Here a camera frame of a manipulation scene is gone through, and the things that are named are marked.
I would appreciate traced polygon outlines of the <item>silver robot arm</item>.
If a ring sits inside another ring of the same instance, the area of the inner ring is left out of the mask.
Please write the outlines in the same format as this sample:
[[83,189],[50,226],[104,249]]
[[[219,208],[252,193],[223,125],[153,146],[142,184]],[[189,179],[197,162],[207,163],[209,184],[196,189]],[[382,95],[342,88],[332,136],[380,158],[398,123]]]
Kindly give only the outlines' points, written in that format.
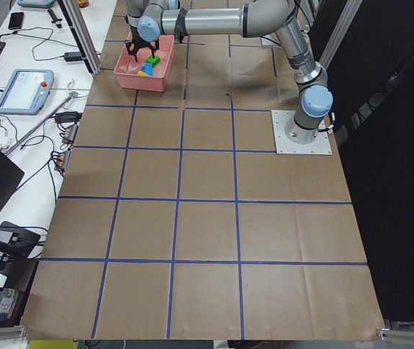
[[187,36],[230,35],[260,38],[281,48],[294,71],[299,104],[284,128],[293,143],[307,145],[323,131],[320,124],[330,115],[333,95],[328,74],[317,62],[298,22],[297,1],[252,1],[237,8],[192,9],[179,1],[127,1],[126,22],[131,38],[129,55],[142,48],[159,49],[159,38],[172,35],[180,43]]

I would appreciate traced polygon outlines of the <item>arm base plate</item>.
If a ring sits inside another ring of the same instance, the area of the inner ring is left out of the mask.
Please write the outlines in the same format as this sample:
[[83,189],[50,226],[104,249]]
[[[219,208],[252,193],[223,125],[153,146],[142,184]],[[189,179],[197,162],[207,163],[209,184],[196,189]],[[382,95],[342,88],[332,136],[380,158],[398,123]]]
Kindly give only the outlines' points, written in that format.
[[313,130],[300,128],[295,122],[293,110],[271,110],[275,151],[279,155],[331,156],[333,154],[327,131],[322,120]]

